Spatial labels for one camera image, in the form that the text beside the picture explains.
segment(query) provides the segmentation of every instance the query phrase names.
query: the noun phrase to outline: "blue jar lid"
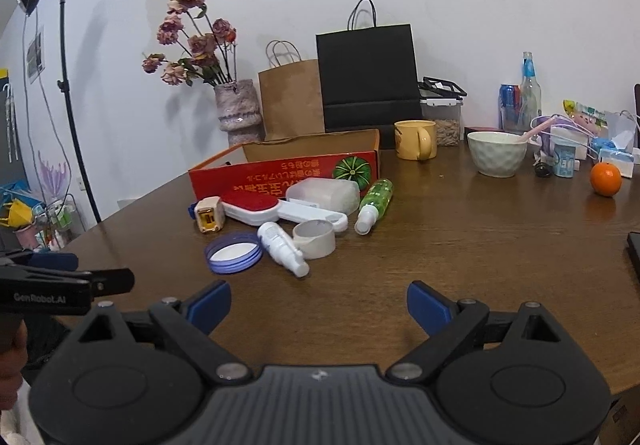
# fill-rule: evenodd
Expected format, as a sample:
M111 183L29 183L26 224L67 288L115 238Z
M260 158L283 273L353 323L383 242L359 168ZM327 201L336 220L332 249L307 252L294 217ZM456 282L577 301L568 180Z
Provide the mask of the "blue jar lid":
M239 232L221 235L204 250L207 266L213 273L226 275L251 268L262 257L262 246L256 234Z

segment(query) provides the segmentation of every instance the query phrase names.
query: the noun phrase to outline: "blue gripper pad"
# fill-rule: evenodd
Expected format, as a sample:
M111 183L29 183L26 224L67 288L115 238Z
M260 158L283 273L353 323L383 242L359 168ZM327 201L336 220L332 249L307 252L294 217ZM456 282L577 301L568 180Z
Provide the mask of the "blue gripper pad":
M457 309L454 303L441 295L438 295L441 297L438 299L437 293L429 290L412 282L406 291L406 307L424 332L432 337L453 320Z
M182 315L205 335L209 335L231 309L231 287L216 281L182 303Z
M76 271L78 269L78 256L75 253L63 251L34 252L27 262L27 266L52 270Z

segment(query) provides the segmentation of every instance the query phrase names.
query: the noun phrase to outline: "black paper bag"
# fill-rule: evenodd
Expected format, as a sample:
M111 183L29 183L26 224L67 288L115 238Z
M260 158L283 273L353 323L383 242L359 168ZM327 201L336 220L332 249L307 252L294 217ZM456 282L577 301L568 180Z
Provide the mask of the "black paper bag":
M381 147L393 148L393 124L420 120L414 40L411 25L354 29L358 7L347 30L316 35L327 132L378 128Z

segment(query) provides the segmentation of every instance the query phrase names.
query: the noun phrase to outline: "red box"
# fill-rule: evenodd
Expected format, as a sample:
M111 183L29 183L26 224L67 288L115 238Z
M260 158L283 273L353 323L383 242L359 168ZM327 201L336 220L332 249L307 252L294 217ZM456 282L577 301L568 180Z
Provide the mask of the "red box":
M198 200L227 190L253 190L283 198L309 177L359 182L360 193L378 179L377 129L312 134L230 147L189 171Z

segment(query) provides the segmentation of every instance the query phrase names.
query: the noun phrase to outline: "yellow mug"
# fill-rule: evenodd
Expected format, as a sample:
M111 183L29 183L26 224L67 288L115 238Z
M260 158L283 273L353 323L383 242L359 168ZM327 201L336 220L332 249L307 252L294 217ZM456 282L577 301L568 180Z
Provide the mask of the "yellow mug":
M396 155L403 160L428 160L436 157L436 123L431 120L397 121Z

